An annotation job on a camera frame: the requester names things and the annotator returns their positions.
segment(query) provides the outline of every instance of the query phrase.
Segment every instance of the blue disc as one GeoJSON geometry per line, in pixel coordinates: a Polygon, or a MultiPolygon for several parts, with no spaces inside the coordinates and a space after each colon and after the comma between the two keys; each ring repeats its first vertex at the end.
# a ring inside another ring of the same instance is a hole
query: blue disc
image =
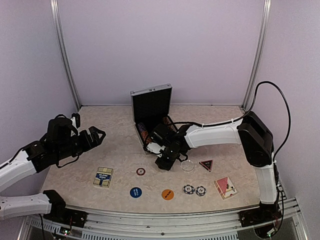
{"type": "Polygon", "coordinates": [[[134,187],[130,190],[130,195],[133,198],[139,198],[142,195],[142,191],[139,187],[134,187]]]}

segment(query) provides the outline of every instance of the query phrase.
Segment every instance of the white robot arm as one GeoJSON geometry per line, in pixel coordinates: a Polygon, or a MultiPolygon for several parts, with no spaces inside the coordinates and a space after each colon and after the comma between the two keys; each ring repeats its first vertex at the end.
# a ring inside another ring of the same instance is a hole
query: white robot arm
{"type": "Polygon", "coordinates": [[[150,133],[153,142],[146,149],[157,154],[155,161],[163,170],[170,170],[175,160],[185,161],[187,151],[215,144],[242,145],[247,161],[255,169],[260,189],[260,208],[240,213],[242,226],[281,218],[277,183],[278,171],[273,158],[273,135],[257,115],[250,111],[243,118],[227,123],[206,125],[185,124],[177,132],[159,124],[150,133]]]}
{"type": "MultiPolygon", "coordinates": [[[[0,193],[19,180],[51,165],[63,167],[59,166],[62,159],[72,156],[78,160],[82,153],[99,146],[106,136],[104,131],[94,126],[89,128],[90,134],[86,130],[78,132],[79,127],[80,115],[77,113],[71,119],[58,115],[50,120],[47,133],[39,141],[22,147],[11,159],[0,164],[0,193]]],[[[30,196],[0,196],[0,221],[31,214],[58,217],[65,207],[65,201],[54,190],[30,196]]]]}

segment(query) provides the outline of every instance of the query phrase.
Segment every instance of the orange disc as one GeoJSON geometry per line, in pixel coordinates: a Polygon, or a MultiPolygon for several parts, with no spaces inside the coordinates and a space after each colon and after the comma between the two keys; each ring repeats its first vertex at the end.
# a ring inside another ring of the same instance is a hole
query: orange disc
{"type": "Polygon", "coordinates": [[[164,200],[171,200],[174,198],[174,196],[175,196],[174,191],[170,189],[166,189],[162,192],[162,197],[164,200]]]}

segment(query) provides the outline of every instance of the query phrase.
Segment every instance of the triangular token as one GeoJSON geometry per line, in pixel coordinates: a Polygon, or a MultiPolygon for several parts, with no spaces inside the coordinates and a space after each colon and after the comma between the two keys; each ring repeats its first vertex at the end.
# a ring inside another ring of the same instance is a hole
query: triangular token
{"type": "Polygon", "coordinates": [[[213,160],[208,160],[208,161],[201,161],[201,162],[199,162],[199,164],[200,164],[202,167],[204,167],[205,169],[207,169],[209,172],[211,172],[212,163],[213,163],[213,160]]]}

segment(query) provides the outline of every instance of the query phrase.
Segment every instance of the black and white poker chip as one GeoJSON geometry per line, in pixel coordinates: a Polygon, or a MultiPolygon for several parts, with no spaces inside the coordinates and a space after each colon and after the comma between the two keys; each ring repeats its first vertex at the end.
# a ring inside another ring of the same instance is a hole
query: black and white poker chip
{"type": "Polygon", "coordinates": [[[143,167],[140,167],[136,170],[136,174],[138,174],[139,176],[145,175],[146,170],[143,167]]]}
{"type": "Polygon", "coordinates": [[[183,191],[184,191],[185,194],[189,194],[190,195],[190,194],[194,194],[195,193],[195,188],[188,184],[188,185],[185,185],[183,187],[183,191]]]}
{"type": "Polygon", "coordinates": [[[196,188],[196,191],[195,193],[199,196],[199,197],[202,197],[206,194],[207,190],[203,187],[203,186],[198,186],[196,188]]]}

